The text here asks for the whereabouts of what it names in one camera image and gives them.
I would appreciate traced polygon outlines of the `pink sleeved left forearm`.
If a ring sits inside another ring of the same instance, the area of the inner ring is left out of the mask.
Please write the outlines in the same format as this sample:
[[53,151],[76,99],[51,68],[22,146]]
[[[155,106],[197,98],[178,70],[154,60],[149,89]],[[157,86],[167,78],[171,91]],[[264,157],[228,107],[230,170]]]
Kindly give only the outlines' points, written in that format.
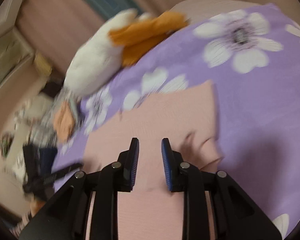
[[21,221],[13,228],[10,229],[11,234],[15,237],[15,238],[19,238],[21,232],[23,231],[23,229],[25,228],[25,226],[27,226],[27,224],[29,223],[29,221],[32,219],[32,214],[26,213],[25,215],[23,215],[23,217],[21,218]]

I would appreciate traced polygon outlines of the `person left hand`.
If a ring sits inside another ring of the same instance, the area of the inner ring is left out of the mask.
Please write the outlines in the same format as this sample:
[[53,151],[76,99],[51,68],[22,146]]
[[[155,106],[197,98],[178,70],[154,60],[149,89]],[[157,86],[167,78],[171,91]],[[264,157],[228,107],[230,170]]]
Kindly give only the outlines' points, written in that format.
[[31,216],[34,217],[45,204],[46,201],[43,201],[36,196],[33,196],[30,201]]

